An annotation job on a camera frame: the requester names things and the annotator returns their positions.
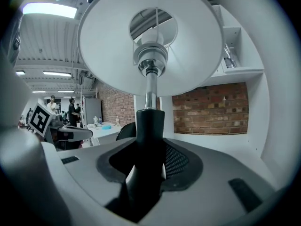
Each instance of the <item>fluorescent light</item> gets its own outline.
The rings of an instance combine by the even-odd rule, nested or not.
[[[21,71],[16,71],[17,75],[25,75],[25,71],[21,70]]]
[[[46,75],[57,75],[57,76],[67,76],[71,77],[70,73],[62,73],[62,72],[51,72],[51,71],[43,71],[44,74]]]
[[[42,14],[52,14],[59,15],[69,18],[74,18],[77,8],[72,8],[65,5],[46,3],[46,2],[33,2],[28,3],[23,8],[23,14],[30,13],[42,13]]]
[[[57,92],[74,93],[74,90],[58,90]]]

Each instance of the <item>desk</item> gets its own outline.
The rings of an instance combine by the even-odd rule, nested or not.
[[[116,141],[116,137],[122,128],[122,126],[117,126],[108,122],[103,122],[103,126],[112,126],[112,128],[103,130],[100,125],[98,125],[98,127],[94,127],[94,124],[87,125],[87,128],[93,132],[91,138],[93,145],[103,145]]]

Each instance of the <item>metal pole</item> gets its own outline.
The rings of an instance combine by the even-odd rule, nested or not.
[[[155,72],[146,74],[145,109],[157,109],[157,74]]]

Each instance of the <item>white refrigerator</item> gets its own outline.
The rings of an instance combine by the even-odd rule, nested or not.
[[[94,124],[93,118],[97,116],[102,117],[102,106],[100,99],[88,99],[83,97],[83,124],[86,126],[88,124]]]

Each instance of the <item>lampshade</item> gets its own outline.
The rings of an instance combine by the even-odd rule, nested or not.
[[[224,47],[222,27],[206,0],[94,0],[79,25],[80,55],[94,76],[114,89],[145,95],[146,78],[134,65],[137,45],[129,27],[147,8],[169,13],[177,34],[168,50],[158,97],[190,91],[217,69]]]

